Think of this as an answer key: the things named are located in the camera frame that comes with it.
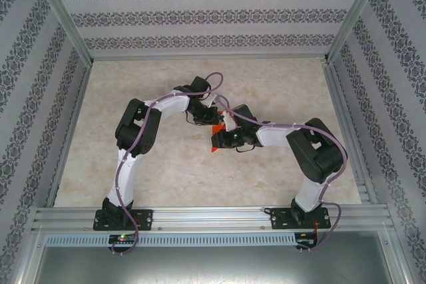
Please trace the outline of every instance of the black mounting plate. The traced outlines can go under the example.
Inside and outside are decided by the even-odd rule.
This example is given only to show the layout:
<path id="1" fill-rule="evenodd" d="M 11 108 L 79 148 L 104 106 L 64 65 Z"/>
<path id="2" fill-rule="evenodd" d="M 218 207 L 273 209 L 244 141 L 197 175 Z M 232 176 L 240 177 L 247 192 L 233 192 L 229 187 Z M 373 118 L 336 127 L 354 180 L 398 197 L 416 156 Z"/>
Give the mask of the black mounting plate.
<path id="1" fill-rule="evenodd" d="M 265 209 L 270 215 L 272 229 L 313 229 L 317 221 L 318 229 L 329 229 L 331 227 L 327 208 L 319 208 L 318 213 L 299 225 L 292 217 L 291 208 Z"/>
<path id="2" fill-rule="evenodd" d="M 130 213 L 136 220 L 139 231 L 151 230 L 152 210 L 131 210 Z M 105 210 L 97 210 L 93 229 L 95 231 L 134 231 L 134 226 L 132 223 L 129 223 L 127 227 L 122 227 L 115 220 L 111 219 Z"/>

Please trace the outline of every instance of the enclosure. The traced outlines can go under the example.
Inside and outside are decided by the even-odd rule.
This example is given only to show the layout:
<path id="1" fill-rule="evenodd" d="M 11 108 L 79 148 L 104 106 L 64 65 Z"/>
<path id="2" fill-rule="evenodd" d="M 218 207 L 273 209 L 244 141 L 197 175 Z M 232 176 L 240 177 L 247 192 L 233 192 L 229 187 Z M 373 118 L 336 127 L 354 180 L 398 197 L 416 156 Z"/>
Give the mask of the enclosure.
<path id="1" fill-rule="evenodd" d="M 425 18 L 426 0 L 0 0 L 0 282 L 426 282 Z M 150 231 L 112 256 L 120 232 L 93 227 L 128 102 L 212 72 L 233 107 L 342 142 L 337 227 L 298 252 L 304 230 L 264 213 L 301 188 L 293 152 L 212 152 L 181 113 L 138 171 Z"/>

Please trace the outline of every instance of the patterned wallpaper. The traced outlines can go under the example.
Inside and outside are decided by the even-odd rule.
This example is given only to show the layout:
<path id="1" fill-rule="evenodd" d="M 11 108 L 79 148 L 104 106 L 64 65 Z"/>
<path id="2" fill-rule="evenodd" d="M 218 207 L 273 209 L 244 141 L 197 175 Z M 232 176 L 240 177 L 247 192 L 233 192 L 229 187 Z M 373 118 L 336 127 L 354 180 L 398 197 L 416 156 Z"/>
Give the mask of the patterned wallpaper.
<path id="1" fill-rule="evenodd" d="M 379 200 L 426 283 L 426 0 L 369 0 L 334 67 Z"/>
<path id="2" fill-rule="evenodd" d="M 85 66 L 47 0 L 0 0 L 0 283 L 45 206 Z"/>
<path id="3" fill-rule="evenodd" d="M 324 54 L 353 0 L 63 0 L 94 58 Z"/>

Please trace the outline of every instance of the beige floor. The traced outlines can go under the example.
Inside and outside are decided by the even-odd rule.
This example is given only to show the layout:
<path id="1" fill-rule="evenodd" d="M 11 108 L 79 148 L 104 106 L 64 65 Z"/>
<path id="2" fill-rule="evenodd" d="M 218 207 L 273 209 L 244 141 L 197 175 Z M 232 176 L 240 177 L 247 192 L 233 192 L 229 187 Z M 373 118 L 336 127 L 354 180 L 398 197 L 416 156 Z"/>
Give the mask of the beige floor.
<path id="1" fill-rule="evenodd" d="M 305 122 L 321 118 L 341 140 L 317 59 L 96 62 L 56 199 L 57 207 L 98 207 L 114 178 L 114 132 L 129 100 L 150 100 L 194 76 L 220 71 L 218 90 L 232 106 L 246 103 L 258 120 Z M 215 85 L 217 78 L 212 78 Z M 156 144 L 140 167 L 135 206 L 289 205 L 304 175 L 289 149 L 210 152 L 211 127 L 184 114 L 160 124 Z M 352 170 L 335 181 L 325 200 L 359 204 Z"/>

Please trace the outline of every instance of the wall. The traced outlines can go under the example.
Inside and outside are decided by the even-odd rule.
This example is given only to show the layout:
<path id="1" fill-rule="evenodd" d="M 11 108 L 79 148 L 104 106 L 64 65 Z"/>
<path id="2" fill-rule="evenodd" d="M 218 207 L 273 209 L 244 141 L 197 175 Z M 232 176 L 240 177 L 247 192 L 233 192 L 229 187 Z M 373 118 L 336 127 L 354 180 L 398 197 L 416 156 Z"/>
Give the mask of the wall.
<path id="1" fill-rule="evenodd" d="M 369 0 L 334 61 L 377 197 L 426 282 L 426 0 Z"/>
<path id="2" fill-rule="evenodd" d="M 325 54 L 354 0 L 63 0 L 94 58 Z"/>
<path id="3" fill-rule="evenodd" d="M 0 0 L 0 283 L 44 206 L 85 66 L 47 0 Z"/>

